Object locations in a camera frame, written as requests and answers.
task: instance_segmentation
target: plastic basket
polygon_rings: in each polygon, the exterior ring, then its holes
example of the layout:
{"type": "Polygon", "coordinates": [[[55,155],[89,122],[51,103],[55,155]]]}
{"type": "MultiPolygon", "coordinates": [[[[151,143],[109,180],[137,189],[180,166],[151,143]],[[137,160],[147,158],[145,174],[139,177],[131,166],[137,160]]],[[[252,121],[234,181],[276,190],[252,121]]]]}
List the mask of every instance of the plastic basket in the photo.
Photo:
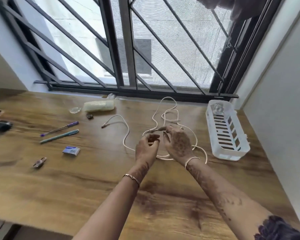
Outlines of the plastic basket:
{"type": "Polygon", "coordinates": [[[247,135],[230,102],[210,100],[206,116],[212,154],[215,157],[238,161],[250,151],[247,135]]]}

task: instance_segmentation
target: person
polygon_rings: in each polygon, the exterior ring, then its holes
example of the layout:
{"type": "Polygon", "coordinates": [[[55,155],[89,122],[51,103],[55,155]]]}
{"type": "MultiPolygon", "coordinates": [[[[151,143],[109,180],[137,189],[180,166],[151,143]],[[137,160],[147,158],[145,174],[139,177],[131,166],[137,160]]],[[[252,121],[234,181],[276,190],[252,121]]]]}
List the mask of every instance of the person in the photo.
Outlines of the person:
{"type": "MultiPolygon", "coordinates": [[[[188,162],[186,169],[239,240],[300,240],[300,232],[229,183],[204,161],[195,158],[190,139],[182,128],[168,125],[159,130],[163,131],[163,142],[168,153],[182,166],[188,162]]],[[[135,165],[73,240],[119,238],[140,183],[156,160],[159,137],[157,134],[148,134],[141,138],[136,145],[135,165]]]]}

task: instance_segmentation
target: black mouse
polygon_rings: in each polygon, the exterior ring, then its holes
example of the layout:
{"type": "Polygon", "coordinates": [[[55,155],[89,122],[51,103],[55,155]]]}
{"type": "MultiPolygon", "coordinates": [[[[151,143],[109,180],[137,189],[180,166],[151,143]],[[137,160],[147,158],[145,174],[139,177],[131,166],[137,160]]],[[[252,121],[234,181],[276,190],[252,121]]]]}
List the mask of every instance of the black mouse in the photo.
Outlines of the black mouse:
{"type": "Polygon", "coordinates": [[[0,120],[0,132],[6,132],[11,129],[12,123],[6,120],[0,120]]]}

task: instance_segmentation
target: forearm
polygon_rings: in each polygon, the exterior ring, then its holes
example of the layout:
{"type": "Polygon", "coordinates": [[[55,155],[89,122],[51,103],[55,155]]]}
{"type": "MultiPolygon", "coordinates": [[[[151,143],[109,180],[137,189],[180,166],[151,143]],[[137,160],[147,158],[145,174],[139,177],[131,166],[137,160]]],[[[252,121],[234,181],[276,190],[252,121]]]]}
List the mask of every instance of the forearm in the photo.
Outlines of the forearm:
{"type": "MultiPolygon", "coordinates": [[[[136,164],[128,174],[141,183],[149,169],[148,165],[136,164]]],[[[136,198],[138,184],[125,176],[99,206],[73,240],[117,240],[136,198]]]]}
{"type": "Polygon", "coordinates": [[[259,203],[233,186],[199,159],[192,159],[187,170],[213,202],[239,240],[254,239],[258,226],[272,215],[259,203]]]}

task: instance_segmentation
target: hand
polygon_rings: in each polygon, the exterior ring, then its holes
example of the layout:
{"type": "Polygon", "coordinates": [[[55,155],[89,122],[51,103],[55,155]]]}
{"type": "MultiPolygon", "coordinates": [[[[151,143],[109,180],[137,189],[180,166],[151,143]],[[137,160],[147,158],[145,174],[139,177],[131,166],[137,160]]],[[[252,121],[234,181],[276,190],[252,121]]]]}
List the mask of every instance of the hand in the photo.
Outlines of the hand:
{"type": "Polygon", "coordinates": [[[159,128],[159,131],[164,131],[163,142],[166,150],[182,166],[189,158],[194,157],[190,139],[183,129],[167,125],[159,128]]]}
{"type": "Polygon", "coordinates": [[[136,145],[136,163],[145,165],[148,169],[156,160],[158,148],[159,148],[159,137],[156,134],[147,134],[143,136],[139,143],[136,145]]]}

